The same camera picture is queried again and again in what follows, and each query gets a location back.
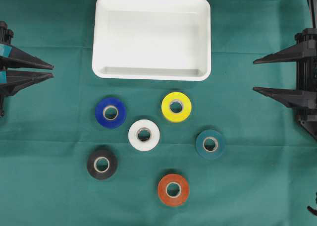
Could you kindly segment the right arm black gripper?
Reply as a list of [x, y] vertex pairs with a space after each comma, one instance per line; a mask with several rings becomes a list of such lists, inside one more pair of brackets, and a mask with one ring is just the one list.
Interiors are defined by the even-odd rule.
[[309, 133], [317, 133], [317, 30], [306, 28], [295, 36], [297, 44], [253, 61], [253, 64], [297, 61], [296, 90], [254, 87], [288, 108], [297, 108], [297, 120]]

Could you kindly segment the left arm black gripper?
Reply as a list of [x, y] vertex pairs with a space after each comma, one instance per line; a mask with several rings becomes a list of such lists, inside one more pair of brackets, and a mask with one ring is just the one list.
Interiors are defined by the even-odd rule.
[[30, 71], [7, 71], [7, 68], [49, 69], [53, 65], [12, 46], [13, 31], [0, 22], [0, 94], [15, 95], [18, 91], [53, 78], [52, 73]]

